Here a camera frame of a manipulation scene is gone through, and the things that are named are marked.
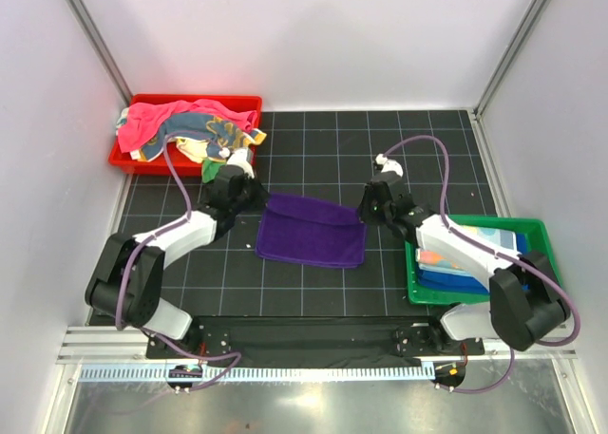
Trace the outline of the purple towel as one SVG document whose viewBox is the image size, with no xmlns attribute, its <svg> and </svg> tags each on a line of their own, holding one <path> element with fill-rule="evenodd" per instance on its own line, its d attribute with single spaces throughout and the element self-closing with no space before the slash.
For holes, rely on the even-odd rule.
<svg viewBox="0 0 608 434">
<path fill-rule="evenodd" d="M 259 223 L 256 254 L 286 263 L 352 269 L 364 262 L 366 232 L 351 207 L 272 194 Z"/>
</svg>

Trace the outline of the blue towel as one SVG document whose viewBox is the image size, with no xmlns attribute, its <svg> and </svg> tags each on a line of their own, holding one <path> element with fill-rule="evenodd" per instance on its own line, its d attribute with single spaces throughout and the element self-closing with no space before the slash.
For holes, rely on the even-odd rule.
<svg viewBox="0 0 608 434">
<path fill-rule="evenodd" d="M 487 227 L 465 225 L 464 228 L 478 237 L 507 249 L 517 250 L 520 253 L 528 250 L 524 234 Z M 489 294 L 489 291 L 469 273 L 431 251 L 424 249 L 415 251 L 415 270 L 418 283 L 426 288 L 442 292 Z"/>
</svg>

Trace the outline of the pink towel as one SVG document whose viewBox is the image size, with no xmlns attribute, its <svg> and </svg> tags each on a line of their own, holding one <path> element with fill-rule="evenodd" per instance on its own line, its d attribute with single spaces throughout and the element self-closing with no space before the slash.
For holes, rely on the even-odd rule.
<svg viewBox="0 0 608 434">
<path fill-rule="evenodd" d="M 123 153 L 143 149 L 165 121 L 183 113 L 210 115 L 251 133 L 257 127 L 259 105 L 258 97 L 179 99 L 158 104 L 136 102 L 123 110 L 117 122 L 118 145 Z"/>
</svg>

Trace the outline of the pastel patterned towel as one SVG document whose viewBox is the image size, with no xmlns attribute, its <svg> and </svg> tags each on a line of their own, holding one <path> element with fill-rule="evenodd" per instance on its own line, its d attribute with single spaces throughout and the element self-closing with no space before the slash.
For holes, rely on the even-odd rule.
<svg viewBox="0 0 608 434">
<path fill-rule="evenodd" d="M 481 226 L 445 225 L 437 216 L 416 231 L 415 260 L 422 271 L 469 276 L 487 284 L 496 269 L 509 262 L 496 256 L 503 252 L 518 257 L 517 236 L 512 231 Z"/>
</svg>

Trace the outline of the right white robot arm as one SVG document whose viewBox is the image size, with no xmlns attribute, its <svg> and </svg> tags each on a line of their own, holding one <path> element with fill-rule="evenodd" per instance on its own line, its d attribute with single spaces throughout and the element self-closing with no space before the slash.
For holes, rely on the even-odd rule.
<svg viewBox="0 0 608 434">
<path fill-rule="evenodd" d="M 488 290 L 488 301 L 458 304 L 428 330 L 435 352 L 450 354 L 473 338 L 498 337 L 512 349 L 525 351 L 534 344 L 566 346 L 578 337 L 580 316 L 546 254 L 498 246 L 473 235 L 443 211 L 415 204 L 394 172 L 371 178 L 357 214 L 366 224 L 384 225 L 407 243 L 445 257 Z"/>
</svg>

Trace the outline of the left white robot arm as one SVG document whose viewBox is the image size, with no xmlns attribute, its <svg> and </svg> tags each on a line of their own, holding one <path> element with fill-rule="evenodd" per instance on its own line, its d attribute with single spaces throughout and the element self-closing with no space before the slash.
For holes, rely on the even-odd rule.
<svg viewBox="0 0 608 434">
<path fill-rule="evenodd" d="M 180 358 L 193 357 L 200 350 L 200 323 L 162 298 L 164 270 L 218 241 L 240 213 L 264 205 L 267 198 L 249 162 L 224 164 L 204 187 L 204 202 L 197 209 L 146 233 L 111 235 L 86 287 L 85 302 L 112 316 L 117 328 L 150 331 L 167 339 Z"/>
</svg>

